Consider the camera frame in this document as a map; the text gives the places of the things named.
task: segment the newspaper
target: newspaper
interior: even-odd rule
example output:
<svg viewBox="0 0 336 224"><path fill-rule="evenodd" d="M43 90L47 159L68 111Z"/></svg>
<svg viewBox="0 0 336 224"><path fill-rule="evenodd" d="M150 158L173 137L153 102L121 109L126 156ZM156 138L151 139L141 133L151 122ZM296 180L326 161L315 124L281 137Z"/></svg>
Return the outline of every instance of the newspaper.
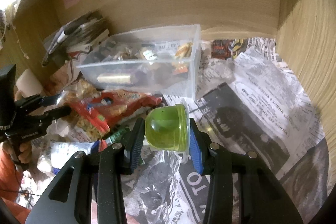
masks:
<svg viewBox="0 0 336 224"><path fill-rule="evenodd" d="M202 98L183 99L188 103L190 117L212 141L232 152L256 151L307 223L327 197L329 158L325 135L307 94L275 53L275 40L251 38L247 42L247 50L233 61L202 56L197 89ZM221 81L227 85L213 87ZM182 99L164 98L168 105ZM192 208L189 222L201 223L209 178L199 176L191 161L181 165L179 173L179 191ZM311 181L302 183L307 176ZM237 221L238 215L233 215L233 223Z"/></svg>

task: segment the metal screw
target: metal screw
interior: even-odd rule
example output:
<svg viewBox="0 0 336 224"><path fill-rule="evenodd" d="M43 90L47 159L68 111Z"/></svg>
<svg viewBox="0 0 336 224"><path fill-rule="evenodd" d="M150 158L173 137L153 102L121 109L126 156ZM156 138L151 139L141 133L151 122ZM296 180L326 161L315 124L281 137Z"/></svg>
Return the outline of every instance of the metal screw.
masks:
<svg viewBox="0 0 336 224"><path fill-rule="evenodd" d="M123 147L123 145L121 143L112 144L112 148L115 149L115 150L119 150L122 147Z"/></svg>
<svg viewBox="0 0 336 224"><path fill-rule="evenodd" d="M248 152L247 152L247 155L248 155L251 159L255 159L255 158L258 156L258 154L257 154L256 152L254 152L254 151L248 151Z"/></svg>
<svg viewBox="0 0 336 224"><path fill-rule="evenodd" d="M209 147L212 150L217 150L217 149L219 149L219 144L218 143L210 143Z"/></svg>
<svg viewBox="0 0 336 224"><path fill-rule="evenodd" d="M75 153L75 158L77 158L77 159L79 159L79 158L81 158L82 156L84 156L84 152L83 151L77 151L76 153Z"/></svg>

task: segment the green plastic cup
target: green plastic cup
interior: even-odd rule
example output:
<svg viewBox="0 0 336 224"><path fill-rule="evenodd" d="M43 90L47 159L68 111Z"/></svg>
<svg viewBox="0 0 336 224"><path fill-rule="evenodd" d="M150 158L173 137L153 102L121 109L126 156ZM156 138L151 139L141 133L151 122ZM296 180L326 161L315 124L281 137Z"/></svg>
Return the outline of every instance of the green plastic cup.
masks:
<svg viewBox="0 0 336 224"><path fill-rule="evenodd" d="M184 104L152 110L145 124L148 143L158 149L186 152L190 144L190 121Z"/></svg>

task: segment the red snack package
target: red snack package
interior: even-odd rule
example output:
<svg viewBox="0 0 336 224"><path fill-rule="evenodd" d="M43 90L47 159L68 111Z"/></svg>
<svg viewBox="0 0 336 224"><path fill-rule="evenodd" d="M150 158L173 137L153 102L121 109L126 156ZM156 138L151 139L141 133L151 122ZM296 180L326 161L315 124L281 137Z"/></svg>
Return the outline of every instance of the red snack package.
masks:
<svg viewBox="0 0 336 224"><path fill-rule="evenodd" d="M149 96L145 93L114 90L102 92L98 98L74 100L69 102L69 105L99 131L107 133L118 121L132 115L142 106L157 106L161 101L161 97Z"/></svg>

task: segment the clear plastic packaging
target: clear plastic packaging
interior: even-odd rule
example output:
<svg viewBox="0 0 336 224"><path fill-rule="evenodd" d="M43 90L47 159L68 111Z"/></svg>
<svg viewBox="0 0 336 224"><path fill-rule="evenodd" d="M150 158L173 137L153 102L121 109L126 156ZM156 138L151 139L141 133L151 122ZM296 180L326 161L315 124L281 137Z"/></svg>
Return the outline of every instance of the clear plastic packaging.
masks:
<svg viewBox="0 0 336 224"><path fill-rule="evenodd" d="M185 44L191 48L190 56L179 55L177 58L175 54ZM138 59L111 60L120 52L119 45L127 45ZM148 58L141 57L143 52ZM112 35L95 48L78 68L96 88L195 99L200 57L200 25L167 26ZM125 81L99 77L116 73L124 75Z"/></svg>

